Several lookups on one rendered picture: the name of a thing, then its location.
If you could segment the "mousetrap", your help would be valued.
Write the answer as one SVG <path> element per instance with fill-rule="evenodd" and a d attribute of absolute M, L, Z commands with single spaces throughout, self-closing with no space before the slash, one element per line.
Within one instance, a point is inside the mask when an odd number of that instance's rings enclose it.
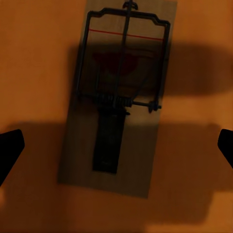
<path fill-rule="evenodd" d="M 86 0 L 57 183 L 148 199 L 177 4 Z"/>

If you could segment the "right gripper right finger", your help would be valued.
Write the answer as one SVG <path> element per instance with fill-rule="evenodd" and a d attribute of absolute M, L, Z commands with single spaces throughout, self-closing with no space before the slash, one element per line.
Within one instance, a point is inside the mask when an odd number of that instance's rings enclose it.
<path fill-rule="evenodd" d="M 233 131 L 222 129 L 217 146 L 233 168 Z"/>

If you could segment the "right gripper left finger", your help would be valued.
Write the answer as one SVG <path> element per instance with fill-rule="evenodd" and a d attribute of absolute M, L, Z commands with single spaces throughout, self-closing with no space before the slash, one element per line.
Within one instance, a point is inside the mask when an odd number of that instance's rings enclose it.
<path fill-rule="evenodd" d="M 24 138 L 20 129 L 0 134 L 0 186 L 24 147 Z"/>

